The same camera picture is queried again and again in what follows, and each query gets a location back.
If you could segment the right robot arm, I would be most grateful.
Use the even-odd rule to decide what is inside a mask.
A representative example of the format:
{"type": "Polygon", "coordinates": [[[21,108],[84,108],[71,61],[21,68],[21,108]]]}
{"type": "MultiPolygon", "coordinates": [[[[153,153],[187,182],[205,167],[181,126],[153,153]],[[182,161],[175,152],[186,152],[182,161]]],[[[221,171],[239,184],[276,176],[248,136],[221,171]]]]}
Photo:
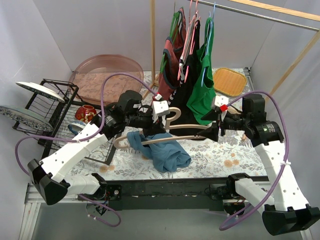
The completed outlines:
{"type": "Polygon", "coordinates": [[[199,137],[217,142],[227,130],[244,131],[271,183],[265,192],[246,173],[229,175],[227,195],[232,199],[243,197],[253,208],[246,212],[244,207],[230,214],[219,227],[220,231],[234,227],[255,212],[261,214],[264,227],[272,236],[305,231],[320,219],[320,209],[310,206],[288,161],[289,137],[284,119],[280,119],[281,124],[267,120],[264,95],[263,91],[251,91],[237,97],[242,100],[239,114],[228,112],[232,102],[227,97],[215,96],[211,110],[202,117],[210,121],[211,126],[198,132],[199,137]]]}

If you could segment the wooden hanger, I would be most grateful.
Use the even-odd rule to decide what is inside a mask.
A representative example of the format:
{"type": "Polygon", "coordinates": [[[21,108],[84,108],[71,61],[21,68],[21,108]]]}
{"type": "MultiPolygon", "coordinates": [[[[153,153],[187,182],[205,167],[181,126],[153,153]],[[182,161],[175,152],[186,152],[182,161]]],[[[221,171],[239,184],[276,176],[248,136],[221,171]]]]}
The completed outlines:
{"type": "MultiPolygon", "coordinates": [[[[199,124],[177,124],[177,125],[171,125],[172,121],[177,120],[181,116],[181,110],[177,107],[170,107],[170,112],[175,113],[174,116],[169,117],[166,120],[164,129],[165,130],[175,130],[175,129],[199,129],[199,130],[205,130],[208,128],[206,125],[199,125],[199,124]]],[[[130,147],[130,145],[121,145],[121,141],[126,140],[126,136],[120,136],[117,137],[114,142],[113,146],[117,149],[127,149],[130,147]]],[[[149,144],[156,144],[156,143],[162,143],[162,142],[168,142],[168,141],[174,141],[174,140],[204,140],[204,136],[198,136],[198,135],[183,135],[183,136],[175,136],[175,137],[165,137],[165,138],[159,138],[159,139],[152,139],[147,141],[142,141],[141,144],[149,145],[149,144]]]]}

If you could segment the blue tank top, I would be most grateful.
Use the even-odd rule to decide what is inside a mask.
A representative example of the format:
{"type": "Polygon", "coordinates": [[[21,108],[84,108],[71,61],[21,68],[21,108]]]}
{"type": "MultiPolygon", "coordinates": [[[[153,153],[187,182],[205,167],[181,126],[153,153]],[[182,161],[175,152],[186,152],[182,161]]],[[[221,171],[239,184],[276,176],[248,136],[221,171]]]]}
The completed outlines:
{"type": "Polygon", "coordinates": [[[145,141],[170,138],[171,135],[167,132],[146,137],[138,131],[133,131],[128,132],[126,136],[130,146],[151,159],[154,168],[161,173],[176,172],[178,168],[186,168],[191,163],[191,156],[176,140],[142,144],[145,141]]]}

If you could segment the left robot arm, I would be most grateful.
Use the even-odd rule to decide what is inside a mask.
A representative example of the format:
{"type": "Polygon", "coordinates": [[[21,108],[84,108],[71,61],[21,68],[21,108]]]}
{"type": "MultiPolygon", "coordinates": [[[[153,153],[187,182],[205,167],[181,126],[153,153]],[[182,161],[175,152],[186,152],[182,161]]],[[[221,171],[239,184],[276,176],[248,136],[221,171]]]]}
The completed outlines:
{"type": "Polygon", "coordinates": [[[28,163],[31,181],[44,201],[54,205],[67,195],[84,194],[101,200],[107,193],[107,182],[98,173],[72,176],[69,171],[97,147],[122,133],[126,127],[140,128],[145,135],[165,133],[163,118],[169,105],[160,95],[151,105],[142,104],[142,96],[133,90],[121,94],[55,153],[40,161],[28,163]]]}

